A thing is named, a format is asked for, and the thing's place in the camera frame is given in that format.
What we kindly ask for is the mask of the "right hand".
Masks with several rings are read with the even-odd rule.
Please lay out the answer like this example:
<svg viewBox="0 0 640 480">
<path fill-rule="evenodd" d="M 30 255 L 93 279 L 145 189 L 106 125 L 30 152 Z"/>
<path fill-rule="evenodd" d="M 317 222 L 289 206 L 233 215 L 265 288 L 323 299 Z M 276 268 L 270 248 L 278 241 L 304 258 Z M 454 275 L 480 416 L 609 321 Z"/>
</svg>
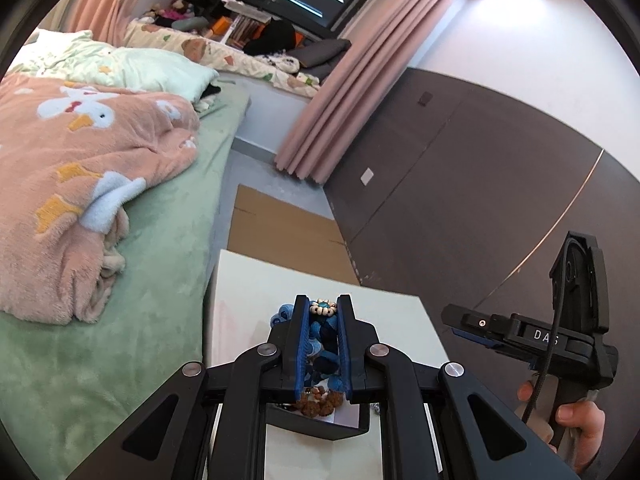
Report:
<svg viewBox="0 0 640 480">
<path fill-rule="evenodd" d="M 528 403 L 534 391 L 534 385 L 529 380 L 523 382 L 518 388 L 518 400 Z M 597 404 L 590 400 L 582 400 L 576 403 L 563 404 L 555 412 L 556 422 L 565 428 L 575 429 L 578 432 L 575 444 L 574 471 L 581 479 L 595 479 L 600 470 L 600 448 L 604 435 L 605 412 L 598 408 Z M 550 443 L 551 428 L 543 419 L 534 420 L 534 415 L 529 419 L 527 426 L 533 430 L 536 436 L 544 443 Z"/>
</svg>

